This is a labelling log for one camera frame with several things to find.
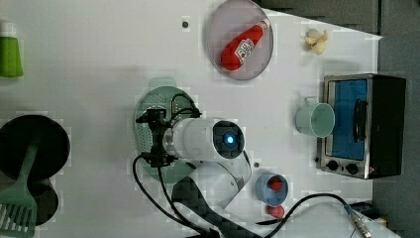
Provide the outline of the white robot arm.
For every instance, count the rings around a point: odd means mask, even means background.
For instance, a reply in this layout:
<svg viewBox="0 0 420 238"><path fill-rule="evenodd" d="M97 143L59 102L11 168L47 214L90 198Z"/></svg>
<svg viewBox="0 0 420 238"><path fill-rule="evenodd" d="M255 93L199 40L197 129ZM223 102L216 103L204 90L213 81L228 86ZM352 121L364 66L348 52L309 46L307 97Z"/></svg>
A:
<svg viewBox="0 0 420 238"><path fill-rule="evenodd" d="M158 170L176 161L192 172L163 191L181 224L204 238L262 238L256 227L226 207L252 176L245 136L234 122L203 118L196 108L168 113L150 108L136 119L152 132L152 147L138 158Z"/></svg>

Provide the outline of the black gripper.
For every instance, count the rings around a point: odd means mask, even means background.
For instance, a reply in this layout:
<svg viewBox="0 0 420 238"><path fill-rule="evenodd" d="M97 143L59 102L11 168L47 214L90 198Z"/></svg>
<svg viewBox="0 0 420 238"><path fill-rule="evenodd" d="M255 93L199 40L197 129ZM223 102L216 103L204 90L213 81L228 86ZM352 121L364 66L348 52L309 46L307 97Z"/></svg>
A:
<svg viewBox="0 0 420 238"><path fill-rule="evenodd" d="M147 124L152 131L153 142L149 152L142 153L142 157L152 168L161 168L169 166L175 157L170 155L163 147L163 136L166 129L170 126L165 121L165 109L148 109L136 122L138 124Z"/></svg>

